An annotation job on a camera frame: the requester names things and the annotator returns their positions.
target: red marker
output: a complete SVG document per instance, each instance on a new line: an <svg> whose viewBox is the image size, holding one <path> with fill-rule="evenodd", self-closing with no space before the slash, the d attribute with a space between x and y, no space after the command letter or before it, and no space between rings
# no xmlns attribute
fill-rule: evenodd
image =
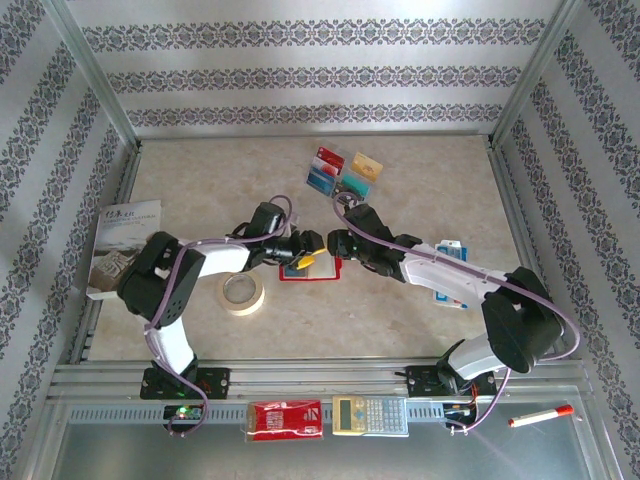
<svg viewBox="0 0 640 480"><path fill-rule="evenodd" d="M523 415L521 417L515 417L509 420L509 426L512 428L522 427L523 425L531 425L532 423L544 422L545 420L551 420L552 418L564 417L565 415L573 414L573 407L571 405L563 405L553 410L545 410L544 412L531 413L529 415Z"/></svg>

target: marble surface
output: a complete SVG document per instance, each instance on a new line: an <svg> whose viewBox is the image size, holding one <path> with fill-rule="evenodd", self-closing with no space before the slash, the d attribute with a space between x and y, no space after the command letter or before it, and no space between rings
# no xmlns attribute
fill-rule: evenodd
<svg viewBox="0 0 640 480"><path fill-rule="evenodd" d="M384 164L370 198L394 235L434 244L459 239L470 261L511 271L515 246L479 136L334 137ZM222 236L261 201L284 193L302 229L341 228L330 199L305 184L318 138L146 141L131 201L161 199L162 228L188 239ZM436 305L430 290L347 262L334 282L282 283L260 266L266 299L247 317L216 300L218 276L201 279L184 314L202 359L438 356L484 332L481 313ZM119 300L103 303L90 360L150 358L142 327Z"/></svg>

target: book cover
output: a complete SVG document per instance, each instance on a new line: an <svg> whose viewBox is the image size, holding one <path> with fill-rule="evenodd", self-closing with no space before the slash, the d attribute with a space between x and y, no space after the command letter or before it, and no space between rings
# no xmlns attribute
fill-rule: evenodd
<svg viewBox="0 0 640 480"><path fill-rule="evenodd" d="M160 230L160 200L109 205L100 211L93 246L87 296L115 298L118 282L147 243Z"/></svg>

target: yellow card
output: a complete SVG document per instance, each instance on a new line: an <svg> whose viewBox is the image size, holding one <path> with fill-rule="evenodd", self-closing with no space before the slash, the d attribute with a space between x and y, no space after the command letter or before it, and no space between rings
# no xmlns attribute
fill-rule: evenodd
<svg viewBox="0 0 640 480"><path fill-rule="evenodd" d="M358 152L356 156L353 157L351 170L362 175L370 182L375 182L382 171L382 164Z"/></svg>

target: red card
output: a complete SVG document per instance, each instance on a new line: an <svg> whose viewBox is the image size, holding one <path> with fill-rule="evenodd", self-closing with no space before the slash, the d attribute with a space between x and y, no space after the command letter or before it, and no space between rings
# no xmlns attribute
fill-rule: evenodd
<svg viewBox="0 0 640 480"><path fill-rule="evenodd" d="M342 158L340 155L333 153L331 150L327 150L324 147L320 147L318 149L318 153L316 153L316 157L336 167L338 169L338 173L340 173L340 170L342 170L342 167L344 166L344 158Z"/></svg>
<svg viewBox="0 0 640 480"><path fill-rule="evenodd" d="M247 441L322 438L322 402L254 402L247 410Z"/></svg>

